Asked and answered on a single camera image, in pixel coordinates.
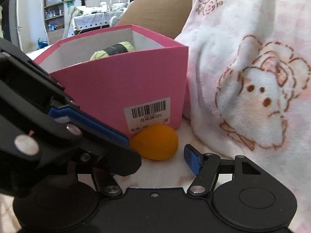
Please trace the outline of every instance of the blue foam pad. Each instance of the blue foam pad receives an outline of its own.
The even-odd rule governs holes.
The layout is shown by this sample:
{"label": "blue foam pad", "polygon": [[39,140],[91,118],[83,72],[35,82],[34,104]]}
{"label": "blue foam pad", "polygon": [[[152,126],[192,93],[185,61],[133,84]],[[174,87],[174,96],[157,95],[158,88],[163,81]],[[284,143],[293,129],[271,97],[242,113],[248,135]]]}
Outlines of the blue foam pad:
{"label": "blue foam pad", "polygon": [[191,149],[185,146],[183,150],[183,156],[188,166],[194,175],[198,175],[202,167],[200,166],[199,156],[196,155]]}
{"label": "blue foam pad", "polygon": [[109,126],[105,127],[94,120],[85,117],[81,113],[75,111],[74,109],[71,109],[69,107],[63,108],[63,109],[55,109],[51,108],[49,111],[49,115],[53,118],[59,118],[63,116],[68,116],[73,118],[74,120],[85,124],[86,126],[104,134],[105,136],[109,137],[112,141],[121,144],[123,146],[128,147],[130,145],[129,140],[126,136],[122,136],[121,134],[118,134],[112,130],[109,129]]}

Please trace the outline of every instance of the white label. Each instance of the white label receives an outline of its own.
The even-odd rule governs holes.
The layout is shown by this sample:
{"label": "white label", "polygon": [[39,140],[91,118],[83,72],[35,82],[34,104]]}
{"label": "white label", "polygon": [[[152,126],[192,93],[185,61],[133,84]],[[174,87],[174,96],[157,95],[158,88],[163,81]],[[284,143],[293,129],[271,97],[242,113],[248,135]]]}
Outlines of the white label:
{"label": "white label", "polygon": [[125,108],[124,114],[131,134],[155,124],[169,124],[171,98]]}

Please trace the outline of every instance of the orange ball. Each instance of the orange ball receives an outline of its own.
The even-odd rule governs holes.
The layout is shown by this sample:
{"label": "orange ball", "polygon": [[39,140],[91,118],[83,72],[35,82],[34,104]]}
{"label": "orange ball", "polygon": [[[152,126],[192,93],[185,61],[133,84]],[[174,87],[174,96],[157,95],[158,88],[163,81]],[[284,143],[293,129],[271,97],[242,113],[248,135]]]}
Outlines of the orange ball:
{"label": "orange ball", "polygon": [[137,134],[130,145],[145,158],[164,160],[173,157],[177,152],[178,136],[171,127],[156,124]]}

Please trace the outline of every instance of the pink box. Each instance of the pink box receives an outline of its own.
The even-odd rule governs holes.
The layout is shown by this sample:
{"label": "pink box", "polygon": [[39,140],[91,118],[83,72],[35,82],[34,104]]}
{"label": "pink box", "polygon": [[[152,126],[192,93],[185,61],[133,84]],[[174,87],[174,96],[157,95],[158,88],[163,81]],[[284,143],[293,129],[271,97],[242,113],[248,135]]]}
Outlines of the pink box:
{"label": "pink box", "polygon": [[[137,51],[89,60],[122,41]],[[130,139],[156,123],[180,125],[188,47],[170,38],[134,25],[116,26],[63,39],[35,62],[83,111]]]}

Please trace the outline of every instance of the brown pillow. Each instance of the brown pillow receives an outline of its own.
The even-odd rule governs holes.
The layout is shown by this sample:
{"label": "brown pillow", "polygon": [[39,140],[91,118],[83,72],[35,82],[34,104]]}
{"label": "brown pillow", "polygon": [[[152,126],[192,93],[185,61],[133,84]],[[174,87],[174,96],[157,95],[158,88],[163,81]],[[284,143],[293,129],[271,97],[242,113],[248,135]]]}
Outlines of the brown pillow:
{"label": "brown pillow", "polygon": [[192,0],[136,0],[117,25],[134,24],[176,38],[186,23]]}

